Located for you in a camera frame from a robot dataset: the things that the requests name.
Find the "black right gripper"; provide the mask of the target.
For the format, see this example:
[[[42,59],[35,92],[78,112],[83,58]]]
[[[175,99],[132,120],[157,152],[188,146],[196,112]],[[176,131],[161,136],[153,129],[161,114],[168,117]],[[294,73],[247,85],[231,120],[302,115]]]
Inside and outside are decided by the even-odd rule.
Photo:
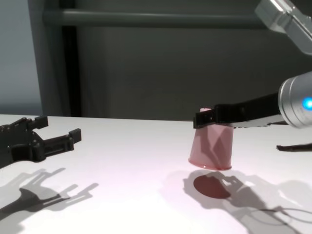
[[[201,129],[210,125],[249,128],[284,123],[278,106],[278,93],[237,103],[233,111],[232,108],[232,104],[217,104],[212,109],[195,113],[193,128]]]

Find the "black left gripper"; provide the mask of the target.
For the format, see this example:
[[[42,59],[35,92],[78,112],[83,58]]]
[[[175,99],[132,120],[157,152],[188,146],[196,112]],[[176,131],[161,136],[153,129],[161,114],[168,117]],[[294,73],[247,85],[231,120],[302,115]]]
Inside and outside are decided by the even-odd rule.
[[[34,129],[48,126],[48,117],[21,118],[0,127],[0,167],[20,161],[41,162],[47,157],[73,151],[81,141],[81,129],[68,134],[42,140]]]

